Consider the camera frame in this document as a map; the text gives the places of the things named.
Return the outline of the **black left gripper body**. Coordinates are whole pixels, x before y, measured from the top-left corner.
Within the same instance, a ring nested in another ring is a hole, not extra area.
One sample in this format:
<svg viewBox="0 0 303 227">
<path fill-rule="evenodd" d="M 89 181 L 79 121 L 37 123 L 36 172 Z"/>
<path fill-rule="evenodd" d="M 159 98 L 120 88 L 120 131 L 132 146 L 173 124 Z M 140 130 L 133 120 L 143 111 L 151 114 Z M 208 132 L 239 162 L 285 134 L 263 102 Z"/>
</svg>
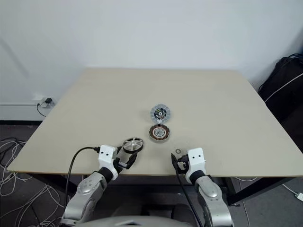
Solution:
<svg viewBox="0 0 303 227">
<path fill-rule="evenodd" d="M 114 167 L 116 169 L 124 168 L 127 169 L 127 161 L 130 157 L 130 154 L 126 153 L 122 148 L 120 151 L 116 150 L 116 153 L 113 155 Z"/>
</svg>

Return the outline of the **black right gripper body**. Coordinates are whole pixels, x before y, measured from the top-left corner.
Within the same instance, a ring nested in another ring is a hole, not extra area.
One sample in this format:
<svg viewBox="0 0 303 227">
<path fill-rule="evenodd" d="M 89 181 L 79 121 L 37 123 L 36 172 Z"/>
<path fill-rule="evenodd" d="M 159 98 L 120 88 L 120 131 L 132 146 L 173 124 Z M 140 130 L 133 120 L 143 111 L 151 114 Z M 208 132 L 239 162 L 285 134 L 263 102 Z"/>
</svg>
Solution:
<svg viewBox="0 0 303 227">
<path fill-rule="evenodd" d="M 188 171 L 189 170 L 189 158 L 188 159 L 177 159 L 178 161 L 178 171 Z"/>
</svg>

